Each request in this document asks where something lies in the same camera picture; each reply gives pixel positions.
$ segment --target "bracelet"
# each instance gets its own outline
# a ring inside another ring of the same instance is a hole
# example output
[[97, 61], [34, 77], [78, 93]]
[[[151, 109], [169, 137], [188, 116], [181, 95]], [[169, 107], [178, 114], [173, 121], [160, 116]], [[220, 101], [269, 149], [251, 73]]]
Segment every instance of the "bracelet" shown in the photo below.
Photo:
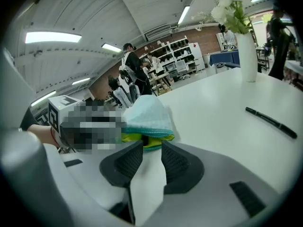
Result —
[[52, 127], [51, 127], [51, 135], [52, 135], [53, 140], [56, 142], [57, 146], [59, 146], [58, 142], [56, 141], [55, 137], [53, 136], [53, 128]]

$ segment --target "blue cloth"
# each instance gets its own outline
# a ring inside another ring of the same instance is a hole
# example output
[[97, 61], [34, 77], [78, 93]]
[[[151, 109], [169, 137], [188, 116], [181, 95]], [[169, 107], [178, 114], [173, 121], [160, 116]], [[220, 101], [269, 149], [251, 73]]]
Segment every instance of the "blue cloth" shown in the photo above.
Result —
[[209, 59], [209, 65], [213, 64], [230, 62], [234, 64], [240, 64], [239, 52], [238, 51], [230, 51], [230, 52], [221, 52], [217, 54], [212, 54]]
[[140, 96], [123, 114], [126, 121], [124, 133], [138, 133], [154, 138], [173, 135], [169, 114], [158, 97]]
[[238, 51], [232, 53], [232, 59], [233, 59], [234, 64], [240, 65], [240, 58], [239, 58], [239, 52]]

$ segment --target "towel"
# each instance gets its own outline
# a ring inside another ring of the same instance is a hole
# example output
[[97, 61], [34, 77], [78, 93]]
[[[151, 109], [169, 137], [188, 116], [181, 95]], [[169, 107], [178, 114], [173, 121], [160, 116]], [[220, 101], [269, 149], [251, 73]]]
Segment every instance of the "towel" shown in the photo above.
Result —
[[148, 137], [145, 149], [160, 146], [162, 140], [172, 140], [174, 132], [170, 117], [160, 100], [154, 95], [139, 97], [123, 115], [126, 128], [122, 141], [129, 142]]

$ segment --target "chair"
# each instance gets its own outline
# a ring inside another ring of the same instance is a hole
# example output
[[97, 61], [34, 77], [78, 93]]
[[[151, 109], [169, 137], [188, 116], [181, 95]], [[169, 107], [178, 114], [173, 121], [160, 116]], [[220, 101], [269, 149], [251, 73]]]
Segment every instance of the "chair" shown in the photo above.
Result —
[[184, 60], [178, 61], [175, 63], [176, 68], [177, 68], [177, 72], [182, 75], [181, 78], [184, 80], [185, 77], [190, 77], [190, 75], [188, 75], [188, 65], [185, 63]]

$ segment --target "person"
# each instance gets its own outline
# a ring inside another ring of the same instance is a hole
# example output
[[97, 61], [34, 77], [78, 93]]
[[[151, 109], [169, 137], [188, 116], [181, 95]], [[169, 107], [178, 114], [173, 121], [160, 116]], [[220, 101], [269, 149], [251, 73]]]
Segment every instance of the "person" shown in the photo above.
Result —
[[280, 9], [278, 5], [274, 4], [273, 16], [266, 27], [267, 40], [271, 41], [275, 56], [274, 64], [268, 75], [279, 80], [283, 80], [284, 78], [283, 71], [288, 49], [291, 48], [292, 50], [295, 50], [293, 49], [294, 45], [292, 43], [294, 37], [288, 36], [284, 31], [286, 25], [281, 21], [283, 15], [283, 10]]
[[106, 99], [110, 99], [111, 98], [111, 94], [110, 93], [111, 93], [110, 91], [107, 92], [108, 95], [107, 95]]
[[228, 47], [232, 48], [233, 46], [237, 46], [237, 39], [236, 39], [236, 35], [231, 31], [228, 30], [225, 26], [224, 27], [224, 38], [226, 40], [226, 43], [228, 45]]
[[127, 71], [133, 83], [138, 86], [141, 95], [151, 95], [151, 85], [143, 71], [143, 67], [150, 65], [149, 62], [142, 63], [134, 53], [134, 47], [130, 43], [126, 43], [123, 46], [123, 51], [123, 70]]
[[[165, 73], [164, 68], [160, 63], [160, 59], [158, 59], [157, 57], [152, 56], [151, 53], [147, 54], [147, 58], [148, 58], [150, 64], [152, 65], [152, 67], [156, 69], [157, 76], [163, 75]], [[171, 86], [169, 80], [166, 77], [163, 77], [163, 79], [165, 80], [165, 82], [169, 86]]]
[[23, 131], [28, 131], [36, 135], [41, 143], [51, 144], [59, 148], [54, 129], [51, 126], [39, 125], [29, 108], [22, 119], [20, 128]]
[[129, 108], [132, 106], [132, 103], [129, 101], [123, 87], [119, 86], [117, 79], [108, 78], [108, 85], [113, 90], [111, 96], [114, 99], [118, 99], [125, 108]]

